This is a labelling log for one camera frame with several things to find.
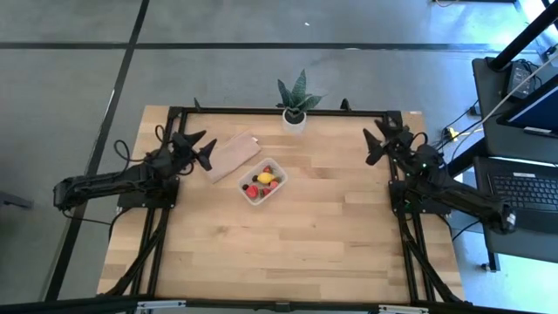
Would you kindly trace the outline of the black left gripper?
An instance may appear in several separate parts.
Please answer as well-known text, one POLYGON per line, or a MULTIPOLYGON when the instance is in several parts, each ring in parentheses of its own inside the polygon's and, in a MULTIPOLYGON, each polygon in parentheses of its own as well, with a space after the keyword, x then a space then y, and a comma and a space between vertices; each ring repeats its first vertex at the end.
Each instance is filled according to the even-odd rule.
MULTIPOLYGON (((194 160, 195 152, 193 146, 201 140, 207 133, 202 130, 196 133, 184 134, 175 132, 171 135, 172 150, 170 153, 172 166, 187 166, 194 160)), ((210 163, 210 156, 214 150, 217 139, 211 140, 206 146, 202 147, 197 153, 197 161, 205 171, 210 171, 213 167, 210 163)))

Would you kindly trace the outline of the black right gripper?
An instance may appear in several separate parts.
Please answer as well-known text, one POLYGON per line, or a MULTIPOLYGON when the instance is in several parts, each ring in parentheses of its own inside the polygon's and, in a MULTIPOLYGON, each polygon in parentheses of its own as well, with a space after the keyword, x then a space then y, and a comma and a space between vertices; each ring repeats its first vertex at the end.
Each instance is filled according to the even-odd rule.
POLYGON ((407 152, 411 150, 414 134, 410 127, 394 127, 382 120, 375 121, 376 126, 384 135, 384 144, 378 140, 369 130, 363 129, 368 156, 365 163, 374 166, 388 152, 407 152))

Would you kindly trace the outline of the clear plastic tupperware container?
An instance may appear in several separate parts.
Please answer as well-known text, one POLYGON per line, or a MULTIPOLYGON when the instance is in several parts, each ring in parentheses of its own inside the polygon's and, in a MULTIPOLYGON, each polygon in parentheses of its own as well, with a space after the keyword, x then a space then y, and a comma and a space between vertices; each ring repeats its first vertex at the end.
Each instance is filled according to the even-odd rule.
POLYGON ((286 184, 287 180, 288 180, 287 172, 279 165, 279 163, 276 162, 275 160, 273 160, 272 158, 266 158, 266 159, 263 159, 262 161, 260 161, 258 164, 256 164, 252 168, 250 168, 250 170, 247 173, 245 173, 245 175, 242 176, 242 178, 238 181, 238 189, 239 189, 241 195, 246 199, 246 201, 249 204, 251 204, 253 206, 258 206, 258 205, 263 204, 273 194, 278 192, 279 189, 282 188, 286 184), (261 184, 259 181, 252 181, 252 177, 254 175, 258 175, 258 174, 262 173, 263 169, 266 166, 270 166, 272 168, 272 174, 276 177, 273 181, 277 181, 279 183, 277 188, 271 189, 269 184, 264 185, 264 184, 261 184), (259 188, 259 192, 260 192, 259 197, 257 199, 254 199, 254 200, 248 198, 245 194, 245 190, 242 189, 242 186, 244 184, 257 186, 259 188), (271 193, 266 195, 266 196, 261 196, 261 190, 263 188, 270 188, 271 193))

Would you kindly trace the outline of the beige folded cloth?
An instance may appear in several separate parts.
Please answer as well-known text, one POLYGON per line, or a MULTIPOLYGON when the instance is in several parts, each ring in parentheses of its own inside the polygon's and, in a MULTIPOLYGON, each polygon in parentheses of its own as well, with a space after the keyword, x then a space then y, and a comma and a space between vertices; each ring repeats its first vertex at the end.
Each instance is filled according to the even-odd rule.
POLYGON ((209 161, 212 169, 207 171, 209 182, 215 184, 259 154, 261 150, 252 133, 238 133, 211 153, 209 161))

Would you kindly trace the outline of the white plant pot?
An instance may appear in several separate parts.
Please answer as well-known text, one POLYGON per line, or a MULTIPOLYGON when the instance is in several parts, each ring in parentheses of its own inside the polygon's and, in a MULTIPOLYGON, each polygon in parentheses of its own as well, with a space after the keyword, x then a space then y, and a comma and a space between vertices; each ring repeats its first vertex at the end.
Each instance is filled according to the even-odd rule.
POLYGON ((307 122, 306 113, 293 115, 291 111, 285 109, 282 113, 282 128, 286 133, 300 134, 303 132, 307 122))

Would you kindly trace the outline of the green snake plant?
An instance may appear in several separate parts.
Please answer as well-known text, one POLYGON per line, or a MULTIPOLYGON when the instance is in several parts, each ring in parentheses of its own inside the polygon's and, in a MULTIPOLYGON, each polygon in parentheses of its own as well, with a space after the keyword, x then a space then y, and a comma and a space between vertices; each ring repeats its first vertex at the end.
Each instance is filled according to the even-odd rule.
POLYGON ((277 87, 282 102, 276 106, 285 108, 292 113, 306 113, 308 110, 315 108, 323 99, 323 96, 306 92, 307 77, 304 69, 300 72, 291 90, 288 90, 280 79, 277 80, 277 87))

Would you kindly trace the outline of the black computer cart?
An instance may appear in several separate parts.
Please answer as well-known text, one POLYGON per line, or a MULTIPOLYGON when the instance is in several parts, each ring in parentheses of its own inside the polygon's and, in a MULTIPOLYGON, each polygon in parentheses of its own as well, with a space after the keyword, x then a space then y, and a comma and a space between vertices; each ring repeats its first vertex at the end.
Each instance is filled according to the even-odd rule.
MULTIPOLYGON (((472 67, 480 110, 486 116, 502 99, 506 75, 489 69, 484 58, 474 59, 472 67)), ((558 192, 558 139, 500 125, 494 116, 483 123, 483 128, 480 151, 473 156, 479 190, 493 191, 494 184, 490 180, 494 174, 512 176, 518 173, 540 174, 546 179, 555 179, 557 183, 551 188, 558 192)), ((491 254, 558 263, 558 210, 520 209, 513 233, 500 235, 487 226, 483 228, 483 233, 487 251, 491 254)))

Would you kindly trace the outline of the black power adapter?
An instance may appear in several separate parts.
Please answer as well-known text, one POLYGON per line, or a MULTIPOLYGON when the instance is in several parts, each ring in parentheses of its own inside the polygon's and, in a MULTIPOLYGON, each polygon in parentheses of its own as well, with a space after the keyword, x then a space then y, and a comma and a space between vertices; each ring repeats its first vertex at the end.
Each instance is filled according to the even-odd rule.
POLYGON ((528 78, 533 72, 539 68, 531 61, 520 59, 514 61, 507 75, 507 94, 510 95, 511 101, 517 101, 526 98, 531 92, 535 91, 541 85, 541 79, 534 75, 528 78))

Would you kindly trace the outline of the black laptop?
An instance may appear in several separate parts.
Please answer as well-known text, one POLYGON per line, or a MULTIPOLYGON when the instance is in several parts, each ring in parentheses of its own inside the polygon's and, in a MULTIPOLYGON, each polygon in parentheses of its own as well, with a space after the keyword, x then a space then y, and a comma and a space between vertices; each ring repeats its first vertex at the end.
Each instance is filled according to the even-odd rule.
POLYGON ((558 235, 558 168, 476 157, 480 187, 507 200, 515 227, 558 235))

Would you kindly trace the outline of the black computer monitor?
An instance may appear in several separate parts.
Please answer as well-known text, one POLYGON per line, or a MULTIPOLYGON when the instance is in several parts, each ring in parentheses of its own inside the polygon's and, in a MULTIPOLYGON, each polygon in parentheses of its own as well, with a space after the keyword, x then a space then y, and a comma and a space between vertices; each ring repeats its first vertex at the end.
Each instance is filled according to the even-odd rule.
POLYGON ((558 139, 558 73, 506 111, 497 123, 558 139))

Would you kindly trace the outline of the black diagonal pole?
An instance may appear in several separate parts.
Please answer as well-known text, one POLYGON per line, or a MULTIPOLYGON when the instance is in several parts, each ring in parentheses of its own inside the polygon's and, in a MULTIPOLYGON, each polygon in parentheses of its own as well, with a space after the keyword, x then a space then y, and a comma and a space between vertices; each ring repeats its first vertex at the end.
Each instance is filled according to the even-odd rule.
POLYGON ((505 68, 520 52, 556 21, 558 21, 558 0, 554 0, 546 7, 496 58, 489 61, 488 67, 493 71, 505 68))

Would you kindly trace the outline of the black aluminium table frame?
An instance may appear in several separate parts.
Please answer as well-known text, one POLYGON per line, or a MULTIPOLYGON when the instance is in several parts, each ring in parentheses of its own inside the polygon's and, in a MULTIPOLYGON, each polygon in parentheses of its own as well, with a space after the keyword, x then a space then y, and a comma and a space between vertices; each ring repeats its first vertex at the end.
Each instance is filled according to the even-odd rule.
POLYGON ((262 150, 215 184, 200 169, 182 178, 163 243, 133 293, 193 307, 427 314, 439 294, 405 246, 405 219, 391 208, 388 183, 401 173, 387 159, 364 161, 363 129, 374 130, 379 118, 314 111, 294 135, 277 109, 188 108, 175 129, 206 130, 221 144, 250 132, 262 150), (266 158, 288 180, 253 206, 238 181, 266 158))

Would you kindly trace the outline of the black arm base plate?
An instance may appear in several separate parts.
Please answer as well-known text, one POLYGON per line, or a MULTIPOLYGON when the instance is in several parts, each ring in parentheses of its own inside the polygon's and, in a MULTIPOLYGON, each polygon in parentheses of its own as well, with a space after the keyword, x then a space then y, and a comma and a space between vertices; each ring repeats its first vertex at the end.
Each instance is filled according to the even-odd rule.
POLYGON ((408 188, 405 181, 390 181, 388 188, 393 212, 435 215, 449 215, 451 213, 448 206, 433 200, 431 196, 420 194, 408 188))
POLYGON ((180 178, 178 176, 158 181, 154 186, 119 196, 121 208, 172 208, 177 199, 180 178))

